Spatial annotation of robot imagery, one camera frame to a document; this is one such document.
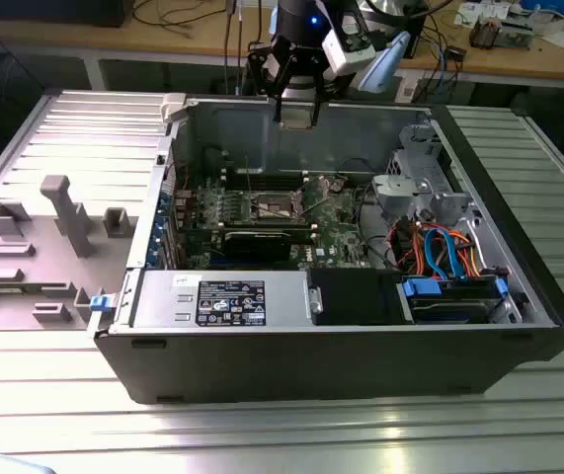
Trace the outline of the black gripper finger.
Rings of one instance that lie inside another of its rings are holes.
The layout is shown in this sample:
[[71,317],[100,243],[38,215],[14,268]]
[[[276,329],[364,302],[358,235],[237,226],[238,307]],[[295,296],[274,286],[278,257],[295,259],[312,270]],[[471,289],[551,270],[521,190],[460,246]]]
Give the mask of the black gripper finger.
[[328,70],[330,64],[324,52],[315,52],[310,58],[310,72],[314,85],[314,96],[311,109],[311,125],[315,126],[319,119],[323,103],[330,100]]
[[280,122],[282,116],[282,66],[274,55],[273,47],[260,42],[250,43],[247,66],[253,82],[254,93],[273,100],[273,121]]

